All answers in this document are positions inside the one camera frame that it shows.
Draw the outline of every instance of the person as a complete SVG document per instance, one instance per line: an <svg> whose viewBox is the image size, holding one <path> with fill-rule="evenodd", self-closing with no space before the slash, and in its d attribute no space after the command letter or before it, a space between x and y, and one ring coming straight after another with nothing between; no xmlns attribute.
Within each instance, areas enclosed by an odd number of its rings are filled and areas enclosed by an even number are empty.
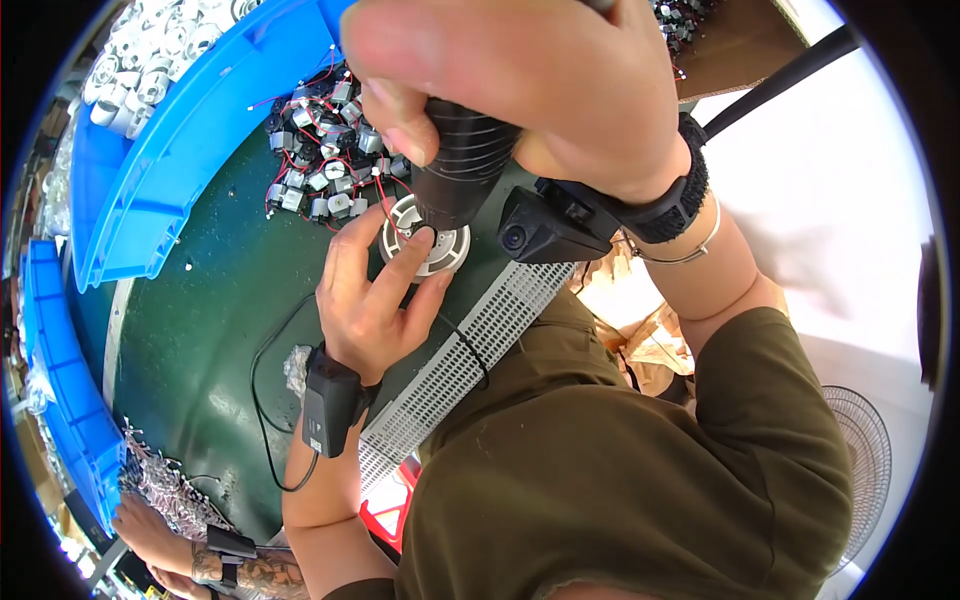
<svg viewBox="0 0 960 600"><path fill-rule="evenodd" d="M341 35L365 114L420 166L438 147L429 95L521 126L515 158L528 171L625 204L650 203L690 172L646 0L605 15L575 0L360 0ZM346 225L317 288L326 353L365 386L426 339L451 280L429 277L400 310L433 233L420 229L370 282L382 223L368 210ZM850 531L851 465L796 332L709 192L673 239L635 241L653 259L696 254L647 264L696 359L695 418L628 387L589 312L561 292L489 387L420 446L398 564L357 516L362 420L342 455L282 496L312 598L815 596ZM287 486L313 454L298 425Z"/></svg>
<svg viewBox="0 0 960 600"><path fill-rule="evenodd" d="M220 555L206 544L178 536L156 510L139 496L124 493L112 520L117 536L162 586L185 600L230 598L203 584L221 581ZM237 587L282 600L309 600L297 560L290 550L257 549L255 559L237 566Z"/></svg>

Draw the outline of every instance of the electric fan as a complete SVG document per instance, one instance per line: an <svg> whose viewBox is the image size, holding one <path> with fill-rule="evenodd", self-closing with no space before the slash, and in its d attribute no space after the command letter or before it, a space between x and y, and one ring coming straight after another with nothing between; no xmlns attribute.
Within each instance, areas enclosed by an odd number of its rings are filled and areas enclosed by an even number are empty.
<svg viewBox="0 0 960 600"><path fill-rule="evenodd" d="M843 558L833 573L847 566L874 532L890 489L890 437L867 398L841 386L824 386L824 398L843 432L853 471L853 525Z"/></svg>

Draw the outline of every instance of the sleeve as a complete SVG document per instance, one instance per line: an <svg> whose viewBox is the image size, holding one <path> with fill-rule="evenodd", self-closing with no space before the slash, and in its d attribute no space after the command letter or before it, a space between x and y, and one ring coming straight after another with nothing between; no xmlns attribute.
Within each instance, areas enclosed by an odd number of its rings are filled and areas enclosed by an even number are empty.
<svg viewBox="0 0 960 600"><path fill-rule="evenodd" d="M774 513L770 577L826 578L850 533L850 455L786 317L761 307L724 324L697 361L696 395L703 431L760 471Z"/></svg>
<svg viewBox="0 0 960 600"><path fill-rule="evenodd" d="M396 600L393 579L365 579L336 588L323 600Z"/></svg>

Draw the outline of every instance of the bangle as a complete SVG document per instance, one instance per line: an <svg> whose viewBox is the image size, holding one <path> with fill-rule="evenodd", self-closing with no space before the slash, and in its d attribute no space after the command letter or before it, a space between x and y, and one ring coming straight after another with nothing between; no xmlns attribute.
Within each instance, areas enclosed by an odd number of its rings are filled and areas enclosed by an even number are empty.
<svg viewBox="0 0 960 600"><path fill-rule="evenodd" d="M639 256L644 260L644 262L649 262L655 265L682 265L685 262L690 262L696 258L700 258L704 254L708 254L707 244L710 240L713 239L713 236L717 234L717 231L720 230L720 201L717 200L716 196L713 197L713 203L717 208L717 220L713 224L713 229L710 231L710 235L707 236L707 239L700 243L697 246L697 249L691 252L686 256L681 256L680 258L655 258L649 254L644 253L640 248L634 247L633 254Z"/></svg>

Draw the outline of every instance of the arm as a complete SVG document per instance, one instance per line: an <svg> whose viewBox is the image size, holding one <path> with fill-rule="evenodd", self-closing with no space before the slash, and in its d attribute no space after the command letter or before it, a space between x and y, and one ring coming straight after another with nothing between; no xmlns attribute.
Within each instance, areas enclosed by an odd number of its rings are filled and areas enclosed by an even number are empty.
<svg viewBox="0 0 960 600"><path fill-rule="evenodd" d="M237 566L237 587L251 589L282 600L309 600L300 567L289 550L258 549L255 559L245 559ZM220 581L224 576L220 555L208 550L206 544L193 542L190 577L198 580Z"/></svg>
<svg viewBox="0 0 960 600"><path fill-rule="evenodd" d="M367 281L370 244L384 222L373 206L333 238L324 276L317 286L317 306L328 355L360 374L371 386L397 360L423 343L440 310L452 277L441 272L418 287L406 310L399 305L417 268L433 247L433 230L411 238L371 283ZM312 598L323 598L347 584L392 579L396 566L371 540L360 517L360 430L350 428L344 452L319 457L313 474L298 492L283 494L283 524L297 555ZM303 443L298 422L290 444L284 484L296 486L314 452Z"/></svg>
<svg viewBox="0 0 960 600"><path fill-rule="evenodd" d="M600 16L572 0L361 0L341 29L350 68L370 92L365 114L411 160L428 163L437 152L422 112L429 94L523 127L515 158L531 173L642 204L689 172L690 154L677 133L673 67L649 3L609 4ZM588 131L571 116L583 111L583 94L571 93L585 89L583 73L591 74L589 97L602 99ZM685 233L643 249L684 256L707 239L715 215L708 196ZM728 213L708 250L683 265L649 266L694 352L735 315L773 300Z"/></svg>
<svg viewBox="0 0 960 600"><path fill-rule="evenodd" d="M113 520L120 539L146 563L165 588L188 600L206 600L209 590L189 578L220 581L220 556L206 544L170 531L160 513L140 498L124 494ZM237 566L237 586L282 600L309 600L300 568L289 550L257 550L255 559Z"/></svg>

